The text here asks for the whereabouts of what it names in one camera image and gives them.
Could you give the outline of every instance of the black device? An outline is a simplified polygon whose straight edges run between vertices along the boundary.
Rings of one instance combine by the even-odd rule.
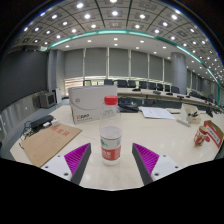
[[[132,91],[141,91],[141,88],[133,89]]]
[[[208,109],[206,110],[206,113],[207,113],[210,117],[213,117],[213,114],[212,114],[212,111],[211,111],[210,108],[208,108]]]
[[[182,100],[184,98],[184,96],[180,96],[180,95],[177,95],[177,97],[179,97],[180,100]]]
[[[161,92],[156,91],[156,90],[154,90],[153,93],[156,94],[156,95],[160,95],[161,94]]]
[[[39,120],[36,120],[36,121],[31,122],[30,123],[30,127],[32,129],[37,129],[37,128],[41,127],[43,124],[45,124],[46,122],[51,122],[53,119],[54,119],[53,116],[47,115],[45,117],[42,117]]]

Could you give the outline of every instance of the ceiling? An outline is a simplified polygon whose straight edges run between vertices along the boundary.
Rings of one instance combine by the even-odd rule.
[[[217,52],[206,36],[200,31],[200,28],[181,12],[177,12],[174,8],[156,0],[117,0],[115,3],[111,3],[111,1],[116,0],[63,1],[43,12],[30,24],[27,24],[24,27],[25,31],[22,31],[15,41],[14,47],[35,45],[51,48],[53,43],[64,38],[74,35],[81,37],[86,32],[97,30],[141,31],[150,36],[161,37],[163,40],[173,43],[173,46],[166,43],[166,51],[157,50],[157,56],[167,59],[167,55],[169,54],[170,56],[170,52],[176,51],[182,52],[187,58],[190,58],[184,51],[180,51],[174,47],[174,45],[181,46],[202,62],[204,65],[202,66],[204,70],[203,75],[206,79],[210,79],[211,77],[205,74],[205,68],[208,67],[214,76],[217,77],[216,79],[219,83],[223,85],[223,65]],[[80,3],[83,4],[83,7],[77,8],[77,5]],[[90,15],[89,19],[85,18],[86,14]],[[65,43],[57,45],[54,48],[71,50],[83,47],[114,47],[113,37],[114,34],[91,36],[94,40],[91,43],[87,42],[87,37],[77,38],[66,44],[72,44],[70,48],[65,48]],[[139,43],[140,39],[144,39],[145,41],[144,49],[142,44]],[[152,53],[156,50],[156,43],[162,46],[165,42],[162,43],[155,39],[136,37],[129,34],[120,35],[118,40],[119,46],[117,47],[133,50],[136,50],[136,47],[140,47],[140,51]],[[196,74],[200,74],[202,70],[198,71],[196,69],[199,69],[201,64],[194,60],[195,63],[192,65],[190,63],[191,59],[187,61],[189,69],[195,70]]]

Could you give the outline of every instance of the paper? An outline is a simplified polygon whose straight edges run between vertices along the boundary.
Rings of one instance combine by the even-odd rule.
[[[175,119],[174,116],[166,109],[153,108],[153,107],[141,107],[144,117],[150,118],[162,118],[162,119]]]
[[[60,124],[39,131],[22,142],[22,146],[33,165],[43,166],[82,130]]]

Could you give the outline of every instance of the white box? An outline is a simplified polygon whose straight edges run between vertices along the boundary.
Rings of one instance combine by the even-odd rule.
[[[69,89],[69,101],[75,124],[100,118],[104,97],[117,96],[117,86],[86,86]]]
[[[197,112],[198,116],[197,117],[191,117],[191,116],[188,116],[188,114],[193,114]],[[191,106],[191,105],[188,105],[188,104],[184,104],[182,103],[182,107],[180,109],[180,116],[191,122],[191,123],[196,123],[196,124],[200,124],[201,123],[201,116],[200,116],[200,112],[198,110],[198,108],[196,106]]]

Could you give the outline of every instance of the floor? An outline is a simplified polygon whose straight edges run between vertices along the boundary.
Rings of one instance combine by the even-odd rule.
[[[23,121],[21,121],[16,128],[14,128],[2,141],[2,148],[0,151],[0,158],[3,159],[8,159],[8,160],[12,160],[15,161],[15,159],[13,158],[12,154],[10,153],[10,149],[12,148],[12,146],[15,144],[15,142],[20,138],[21,133],[23,131],[24,128],[24,123],[26,121],[35,121],[38,120],[48,114],[50,114],[51,112],[53,112],[54,110],[58,109],[59,107],[63,106],[63,105],[69,105],[69,99],[64,99],[62,100],[62,102],[58,105],[55,105],[49,109],[44,109],[44,108],[40,108],[38,111],[36,111],[35,113],[31,114],[30,116],[28,116],[26,119],[24,119]]]

